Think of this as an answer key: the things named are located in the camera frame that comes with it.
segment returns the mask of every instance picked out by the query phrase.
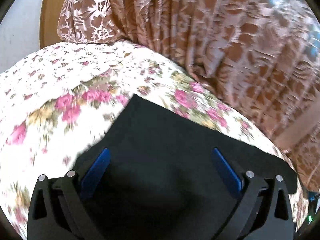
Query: silver screw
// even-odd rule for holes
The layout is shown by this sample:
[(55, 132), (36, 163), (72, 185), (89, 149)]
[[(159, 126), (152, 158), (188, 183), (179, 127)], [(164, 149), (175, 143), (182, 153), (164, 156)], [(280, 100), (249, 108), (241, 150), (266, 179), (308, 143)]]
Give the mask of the silver screw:
[(277, 176), (276, 176), (276, 179), (277, 179), (277, 181), (279, 181), (279, 182), (283, 181), (283, 178), (282, 178), (281, 175), (277, 175)]
[(39, 179), (39, 181), (43, 181), (45, 179), (45, 175), (43, 175), (43, 174), (40, 175), (38, 179)]
[(69, 178), (71, 178), (71, 177), (73, 177), (75, 174), (76, 174), (75, 171), (68, 171), (67, 176), (68, 176)]
[(245, 174), (247, 175), (248, 178), (253, 178), (254, 177), (253, 171), (247, 171)]

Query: black cloth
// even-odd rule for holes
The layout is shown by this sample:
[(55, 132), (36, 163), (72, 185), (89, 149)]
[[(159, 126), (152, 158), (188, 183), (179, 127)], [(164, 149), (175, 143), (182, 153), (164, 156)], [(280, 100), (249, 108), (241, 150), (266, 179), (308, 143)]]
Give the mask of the black cloth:
[(76, 160), (81, 174), (103, 148), (111, 154), (84, 205), (106, 239), (209, 240), (238, 201), (214, 168), (214, 147), (244, 171), (281, 174), (296, 192), (296, 174), (280, 158), (134, 95), (104, 138)]

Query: white wall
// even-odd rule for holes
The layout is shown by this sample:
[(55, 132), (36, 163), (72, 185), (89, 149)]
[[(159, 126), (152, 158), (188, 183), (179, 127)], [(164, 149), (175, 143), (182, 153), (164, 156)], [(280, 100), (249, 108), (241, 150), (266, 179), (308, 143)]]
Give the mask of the white wall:
[(0, 73), (40, 49), (42, 0), (15, 0), (0, 24)]

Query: white floral fabric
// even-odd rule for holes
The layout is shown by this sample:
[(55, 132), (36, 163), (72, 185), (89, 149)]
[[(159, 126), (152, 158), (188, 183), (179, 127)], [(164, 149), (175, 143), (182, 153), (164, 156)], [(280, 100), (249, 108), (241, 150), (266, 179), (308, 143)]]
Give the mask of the white floral fabric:
[[(104, 136), (134, 93), (293, 168), (249, 120), (160, 54), (128, 41), (61, 42), (0, 74), (0, 206), (23, 239), (38, 176), (64, 176), (77, 156)], [(290, 201), (299, 228), (308, 212), (299, 181)]]

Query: wooden board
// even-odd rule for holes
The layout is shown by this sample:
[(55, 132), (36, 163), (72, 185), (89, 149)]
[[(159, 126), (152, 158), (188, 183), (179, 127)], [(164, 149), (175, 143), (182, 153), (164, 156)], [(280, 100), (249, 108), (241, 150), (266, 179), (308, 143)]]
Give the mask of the wooden board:
[(57, 26), (64, 0), (43, 0), (40, 16), (40, 48), (61, 42)]

